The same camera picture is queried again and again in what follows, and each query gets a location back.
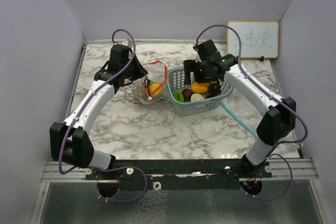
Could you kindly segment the teal plastic basket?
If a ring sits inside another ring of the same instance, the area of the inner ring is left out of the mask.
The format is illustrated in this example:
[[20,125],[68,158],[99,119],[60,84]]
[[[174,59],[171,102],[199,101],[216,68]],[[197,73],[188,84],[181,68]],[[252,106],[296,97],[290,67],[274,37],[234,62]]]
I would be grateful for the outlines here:
[[233,87],[224,81],[212,83],[184,83],[184,69],[174,68],[168,71],[166,90],[173,104],[174,112],[179,116],[187,116],[207,112],[217,108],[222,100],[233,92]]

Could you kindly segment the orange mango toy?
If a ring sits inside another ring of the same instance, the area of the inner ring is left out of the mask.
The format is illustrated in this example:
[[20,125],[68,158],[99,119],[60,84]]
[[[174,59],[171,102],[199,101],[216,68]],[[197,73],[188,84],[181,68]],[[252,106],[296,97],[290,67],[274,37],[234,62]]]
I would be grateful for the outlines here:
[[153,83],[154,83],[154,92],[150,94],[150,96],[155,97],[162,93],[162,87],[161,87],[161,84],[158,82],[153,82]]

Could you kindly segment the orange zip clear bag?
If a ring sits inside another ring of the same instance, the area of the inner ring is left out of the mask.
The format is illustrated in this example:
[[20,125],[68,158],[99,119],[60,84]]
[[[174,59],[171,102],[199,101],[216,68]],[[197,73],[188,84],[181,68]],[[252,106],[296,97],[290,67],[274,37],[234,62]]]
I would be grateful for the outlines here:
[[150,105],[158,102],[163,95],[168,79],[168,67],[160,60],[145,63],[143,67],[148,73],[140,79],[133,91],[133,103]]

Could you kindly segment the brown longan bunch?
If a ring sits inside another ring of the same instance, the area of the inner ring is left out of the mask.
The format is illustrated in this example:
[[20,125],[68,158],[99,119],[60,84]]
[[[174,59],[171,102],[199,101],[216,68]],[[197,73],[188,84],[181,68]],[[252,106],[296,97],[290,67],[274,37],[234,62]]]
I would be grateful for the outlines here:
[[148,77],[144,77],[137,84],[136,89],[133,92],[133,102],[135,104],[149,104],[151,101],[151,95],[149,92],[149,85],[151,81]]

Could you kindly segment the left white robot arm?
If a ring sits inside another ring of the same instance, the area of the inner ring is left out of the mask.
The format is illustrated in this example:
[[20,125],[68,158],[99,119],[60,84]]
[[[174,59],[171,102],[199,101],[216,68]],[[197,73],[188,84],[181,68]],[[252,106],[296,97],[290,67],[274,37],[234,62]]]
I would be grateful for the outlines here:
[[115,175],[113,155],[96,150],[89,138],[92,126],[104,106],[117,91],[147,75],[133,50],[114,44],[110,59],[96,72],[94,81],[80,105],[61,123],[50,127],[50,148],[54,160],[80,168],[98,169],[110,179]]

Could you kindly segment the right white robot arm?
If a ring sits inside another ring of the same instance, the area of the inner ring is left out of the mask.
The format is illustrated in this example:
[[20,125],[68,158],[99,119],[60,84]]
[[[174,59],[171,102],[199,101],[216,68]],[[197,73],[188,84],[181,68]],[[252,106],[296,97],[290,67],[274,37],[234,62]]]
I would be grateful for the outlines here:
[[296,102],[266,89],[244,68],[240,68],[237,57],[222,56],[212,40],[194,48],[199,60],[185,60],[184,83],[210,83],[224,81],[240,92],[259,112],[262,119],[257,126],[257,139],[250,151],[242,158],[241,171],[246,177],[254,177],[260,171],[260,164],[272,148],[295,127]]

